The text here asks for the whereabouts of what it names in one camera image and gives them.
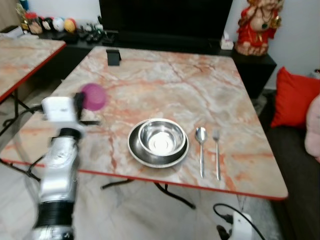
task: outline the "wall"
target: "wall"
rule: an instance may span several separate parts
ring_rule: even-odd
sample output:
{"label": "wall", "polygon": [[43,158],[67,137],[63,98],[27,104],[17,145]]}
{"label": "wall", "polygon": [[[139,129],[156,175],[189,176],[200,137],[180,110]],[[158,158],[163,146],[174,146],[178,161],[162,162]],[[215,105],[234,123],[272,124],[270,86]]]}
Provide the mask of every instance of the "wall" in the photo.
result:
{"label": "wall", "polygon": [[19,25],[16,5],[12,0],[0,0],[0,31],[11,25]]}
{"label": "wall", "polygon": [[[43,16],[73,17],[97,20],[99,0],[28,0],[30,9]],[[238,20],[247,0],[233,0],[225,25],[232,40],[236,41]],[[282,27],[270,40],[269,54],[278,64],[266,88],[276,87],[277,71],[285,66],[293,74],[308,75],[320,68],[320,0],[286,0]]]}
{"label": "wall", "polygon": [[74,18],[97,22],[99,0],[28,0],[31,11],[43,17]]}
{"label": "wall", "polygon": [[[232,40],[238,35],[237,22],[247,0],[233,0],[225,30]],[[320,0],[286,0],[282,12],[282,26],[269,42],[268,53],[277,63],[266,88],[276,88],[277,72],[286,69],[299,75],[308,75],[320,68]]]}

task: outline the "sofa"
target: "sofa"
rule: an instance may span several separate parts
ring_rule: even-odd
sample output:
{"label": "sofa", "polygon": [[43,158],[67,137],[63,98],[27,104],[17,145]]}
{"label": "sofa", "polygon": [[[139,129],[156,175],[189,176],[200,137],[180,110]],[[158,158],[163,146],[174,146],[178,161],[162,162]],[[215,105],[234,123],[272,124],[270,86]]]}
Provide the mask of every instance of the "sofa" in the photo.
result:
{"label": "sofa", "polygon": [[265,94],[267,104],[259,120],[287,186],[288,198],[271,203],[285,240],[319,240],[320,164],[306,152],[305,129],[270,127],[275,96],[275,92]]}

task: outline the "table leg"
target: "table leg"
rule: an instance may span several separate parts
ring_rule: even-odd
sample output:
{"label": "table leg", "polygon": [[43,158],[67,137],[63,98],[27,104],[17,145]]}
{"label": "table leg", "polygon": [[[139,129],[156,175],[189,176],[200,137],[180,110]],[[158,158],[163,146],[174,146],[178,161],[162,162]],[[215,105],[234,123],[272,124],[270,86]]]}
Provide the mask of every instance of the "table leg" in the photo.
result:
{"label": "table leg", "polygon": [[35,165],[37,162],[39,162],[42,158],[43,158],[43,156],[40,157],[37,161],[35,161],[35,163],[31,164],[31,165],[29,166],[29,169],[28,169],[27,171],[25,171],[25,170],[23,170],[23,169],[21,169],[21,168],[19,168],[19,167],[14,166],[13,163],[8,163],[8,162],[6,162],[6,161],[3,161],[1,158],[0,158],[0,164],[3,164],[3,165],[5,165],[5,166],[7,166],[8,168],[11,168],[11,169],[13,169],[13,170],[16,170],[16,171],[18,171],[18,172],[21,173],[21,174],[25,174],[25,175],[27,175],[29,178],[32,178],[32,179],[34,179],[34,180],[36,180],[36,181],[38,181],[38,182],[40,183],[41,179],[38,178],[37,176],[35,176],[35,175],[31,172],[31,170],[32,170],[32,168],[34,167],[34,165]]}
{"label": "table leg", "polygon": [[184,198],[182,198],[182,197],[180,197],[180,196],[178,196],[178,195],[173,194],[172,192],[169,192],[169,191],[168,191],[168,184],[165,184],[165,185],[164,185],[164,188],[163,188],[159,183],[157,183],[157,182],[155,182],[154,184],[155,184],[156,187],[157,187],[161,192],[163,192],[164,194],[166,194],[166,195],[168,195],[168,196],[170,196],[170,197],[172,197],[172,198],[174,198],[174,199],[177,199],[177,200],[183,202],[184,204],[188,205],[188,206],[189,206],[190,208],[192,208],[192,209],[196,209],[196,206],[195,206],[194,204],[190,203],[189,201],[185,200]]}
{"label": "table leg", "polygon": [[0,132],[0,136],[17,120],[19,117],[19,105],[24,107],[25,109],[30,109],[27,105],[25,105],[22,101],[18,99],[18,89],[14,90],[14,94],[11,94],[10,97],[14,99],[14,118],[7,119],[3,122],[3,129]]}
{"label": "table leg", "polygon": [[[127,179],[127,180],[123,180],[123,181],[115,181],[115,182],[110,182],[106,185],[103,185],[100,187],[101,190],[104,190],[104,189],[107,189],[109,187],[112,187],[112,186],[117,186],[117,185],[122,185],[122,184],[128,184],[128,183],[131,183],[133,182],[134,180],[132,179]],[[161,191],[163,192],[164,194],[174,198],[174,199],[177,199],[181,202],[183,202],[184,204],[186,204],[187,206],[189,206],[190,208],[192,209],[196,209],[196,206],[192,203],[190,203],[189,201],[185,200],[184,198],[182,198],[181,196],[178,196],[178,195],[175,195],[173,194],[172,192],[169,192],[168,191],[168,184],[165,184],[164,185],[164,188],[157,182],[154,182],[154,184],[156,185],[156,187]]]}
{"label": "table leg", "polygon": [[109,187],[112,187],[112,186],[117,186],[117,185],[122,185],[122,184],[128,184],[128,183],[131,183],[133,182],[134,180],[132,179],[127,179],[127,180],[124,180],[124,181],[115,181],[115,182],[110,182],[106,185],[103,185],[100,187],[101,190],[104,190],[104,189],[107,189]]}

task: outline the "stainless steel bowl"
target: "stainless steel bowl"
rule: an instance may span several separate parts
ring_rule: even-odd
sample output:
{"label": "stainless steel bowl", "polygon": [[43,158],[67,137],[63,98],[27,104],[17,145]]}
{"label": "stainless steel bowl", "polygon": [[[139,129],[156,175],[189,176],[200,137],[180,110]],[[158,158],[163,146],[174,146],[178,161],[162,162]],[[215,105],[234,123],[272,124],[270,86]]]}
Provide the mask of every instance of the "stainless steel bowl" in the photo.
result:
{"label": "stainless steel bowl", "polygon": [[189,150],[188,137],[185,135],[185,144],[181,151],[169,156],[157,156],[151,154],[142,147],[138,139],[138,133],[141,126],[147,122],[144,120],[133,127],[128,136],[128,148],[130,154],[141,164],[151,168],[168,168],[180,163],[187,155]]}
{"label": "stainless steel bowl", "polygon": [[186,144],[184,130],[164,118],[147,120],[139,129],[138,139],[149,154],[167,157],[179,153]]}

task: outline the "spoon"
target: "spoon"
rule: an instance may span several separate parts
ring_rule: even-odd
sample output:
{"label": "spoon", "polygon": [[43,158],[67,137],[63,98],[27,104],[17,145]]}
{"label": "spoon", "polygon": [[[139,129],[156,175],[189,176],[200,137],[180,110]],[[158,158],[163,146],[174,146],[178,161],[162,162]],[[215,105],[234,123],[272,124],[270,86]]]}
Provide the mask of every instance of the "spoon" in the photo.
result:
{"label": "spoon", "polygon": [[204,127],[197,127],[195,131],[195,139],[200,144],[200,175],[205,177],[205,161],[204,161],[204,148],[203,144],[208,138],[207,131]]}

